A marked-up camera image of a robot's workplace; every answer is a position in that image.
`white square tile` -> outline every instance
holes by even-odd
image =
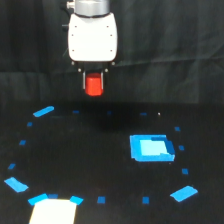
[[[29,224],[73,224],[76,204],[69,200],[46,199],[35,204]]]

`white robot body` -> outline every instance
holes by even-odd
[[[68,48],[73,61],[113,61],[117,54],[117,44],[117,26],[113,13],[99,18],[71,15]]]

